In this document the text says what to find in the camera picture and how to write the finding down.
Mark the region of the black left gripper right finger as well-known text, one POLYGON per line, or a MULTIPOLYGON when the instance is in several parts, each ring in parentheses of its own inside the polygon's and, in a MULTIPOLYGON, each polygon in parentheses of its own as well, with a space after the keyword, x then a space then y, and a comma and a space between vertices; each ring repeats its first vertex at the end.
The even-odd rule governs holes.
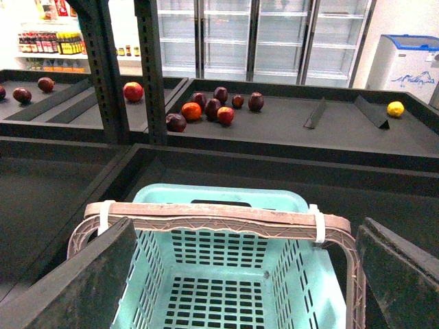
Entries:
POLYGON ((356 248, 390 328, 438 327, 438 259, 377 221, 359 226, 356 248))

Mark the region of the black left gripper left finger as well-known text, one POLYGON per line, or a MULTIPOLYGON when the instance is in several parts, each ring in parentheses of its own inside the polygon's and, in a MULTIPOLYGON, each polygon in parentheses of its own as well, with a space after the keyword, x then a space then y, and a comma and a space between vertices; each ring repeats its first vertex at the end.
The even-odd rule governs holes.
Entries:
POLYGON ((123 218, 73 258, 1 306, 2 328, 109 328, 136 243, 123 218))

